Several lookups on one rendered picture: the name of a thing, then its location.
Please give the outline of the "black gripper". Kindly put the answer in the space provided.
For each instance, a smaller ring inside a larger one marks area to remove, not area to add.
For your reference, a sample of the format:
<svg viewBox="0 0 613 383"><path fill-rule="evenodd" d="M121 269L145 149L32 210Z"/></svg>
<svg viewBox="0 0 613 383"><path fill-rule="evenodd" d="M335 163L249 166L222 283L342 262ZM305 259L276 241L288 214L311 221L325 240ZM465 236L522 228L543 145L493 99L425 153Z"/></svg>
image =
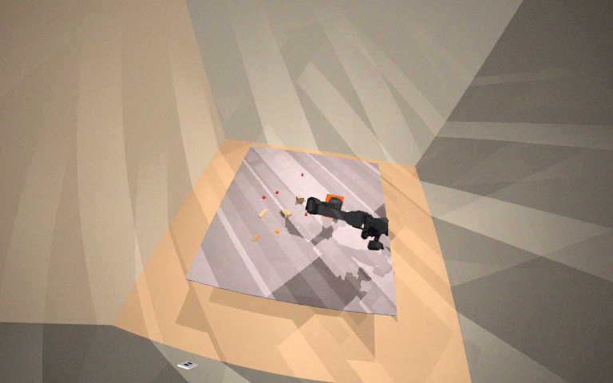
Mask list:
<svg viewBox="0 0 613 383"><path fill-rule="evenodd" d="M378 219L384 221L385 223L389 222L389 220L387 218L378 218ZM381 237L381 234L376 232L376 231L373 231L372 229L368 229L368 231L372 233L372 235L374 236L374 240L370 240L368 242L367 248L369 250L374 250L374 251L379 251L380 249L384 250L383 243L378 242L380 237ZM386 236L389 236L389 224L388 224L388 229L387 229L386 233L384 233L384 234Z"/></svg>

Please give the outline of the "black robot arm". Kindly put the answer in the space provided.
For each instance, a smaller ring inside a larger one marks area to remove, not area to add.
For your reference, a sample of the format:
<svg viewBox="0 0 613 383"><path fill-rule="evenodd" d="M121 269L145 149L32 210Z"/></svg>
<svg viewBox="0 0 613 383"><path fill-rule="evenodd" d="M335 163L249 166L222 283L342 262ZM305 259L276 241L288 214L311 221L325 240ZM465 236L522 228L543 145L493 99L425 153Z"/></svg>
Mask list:
<svg viewBox="0 0 613 383"><path fill-rule="evenodd" d="M343 201L338 197L330 197L328 202L320 201L315 197L310 197L306 202L306 211L311 215L325 215L331 218L345 221L352 227L361 229L361 238L368 239L373 237L368 229L372 229L380 234L386 233L388 223L374 218L371 214L364 211L342 211ZM363 228L361 227L364 224Z"/></svg>

